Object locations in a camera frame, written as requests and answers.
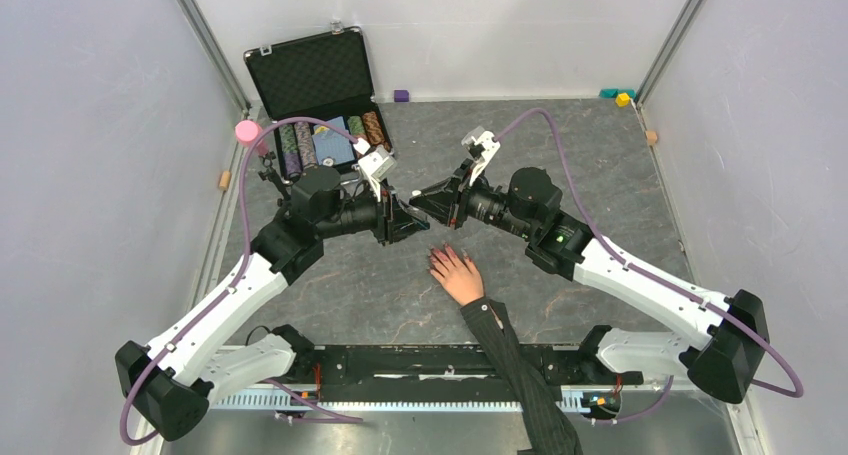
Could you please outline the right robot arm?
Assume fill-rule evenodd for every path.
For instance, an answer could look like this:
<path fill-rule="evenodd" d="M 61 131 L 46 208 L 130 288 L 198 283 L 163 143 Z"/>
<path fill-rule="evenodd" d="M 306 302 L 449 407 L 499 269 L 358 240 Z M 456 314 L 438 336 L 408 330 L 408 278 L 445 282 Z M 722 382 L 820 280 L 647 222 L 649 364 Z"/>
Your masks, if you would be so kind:
<path fill-rule="evenodd" d="M 453 229 L 474 218 L 516 235 L 542 271 L 601 290 L 665 326 L 663 332 L 595 327 L 577 357 L 585 380 L 602 383 L 625 372 L 683 376 L 722 402 L 745 399 L 769 340 L 757 295 L 688 283 L 594 235 L 561 209 L 563 192 L 543 169 L 521 168 L 507 188 L 493 188 L 474 177 L 472 165 L 465 160 L 447 179 L 414 192 L 411 205 Z"/>

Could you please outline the black pinstripe sleeve forearm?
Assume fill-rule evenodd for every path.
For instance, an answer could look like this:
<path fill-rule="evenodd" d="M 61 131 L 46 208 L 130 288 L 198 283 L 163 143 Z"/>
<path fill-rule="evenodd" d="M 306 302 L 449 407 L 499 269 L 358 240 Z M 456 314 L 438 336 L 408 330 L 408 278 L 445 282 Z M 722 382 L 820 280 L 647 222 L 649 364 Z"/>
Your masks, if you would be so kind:
<path fill-rule="evenodd" d="M 557 406 L 542 374 L 523 356 L 504 304 L 482 297 L 460 313 L 499 377 L 522 407 L 530 454 L 581 454 L 574 425 Z"/>

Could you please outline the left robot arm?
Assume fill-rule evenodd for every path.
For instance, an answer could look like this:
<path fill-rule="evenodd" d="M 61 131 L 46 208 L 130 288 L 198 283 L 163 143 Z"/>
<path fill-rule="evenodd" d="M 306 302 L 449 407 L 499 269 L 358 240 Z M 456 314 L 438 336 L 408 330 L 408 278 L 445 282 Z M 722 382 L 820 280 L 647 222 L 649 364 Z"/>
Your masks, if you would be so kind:
<path fill-rule="evenodd" d="M 281 294 L 324 254 L 324 242 L 368 231 L 382 245 L 428 229 L 426 217 L 391 186 L 349 196 L 333 168 L 308 169 L 274 219 L 245 239 L 238 264 L 168 330 L 142 345 L 126 342 L 115 361 L 125 397 L 119 433 L 131 446 L 189 433 L 210 407 L 251 385 L 284 376 L 306 380 L 313 354 L 272 332 L 224 355 L 223 344 L 259 308 Z"/>

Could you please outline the mannequin hand with red nails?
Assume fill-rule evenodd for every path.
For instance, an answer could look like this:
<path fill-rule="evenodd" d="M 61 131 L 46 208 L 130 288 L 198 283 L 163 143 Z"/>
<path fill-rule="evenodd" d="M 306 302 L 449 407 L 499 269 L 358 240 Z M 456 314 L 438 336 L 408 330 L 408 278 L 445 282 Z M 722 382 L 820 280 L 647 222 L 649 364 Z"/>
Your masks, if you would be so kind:
<path fill-rule="evenodd" d="M 460 257 L 450 245 L 432 248 L 429 273 L 461 307 L 485 295 L 482 276 L 468 256 Z"/>

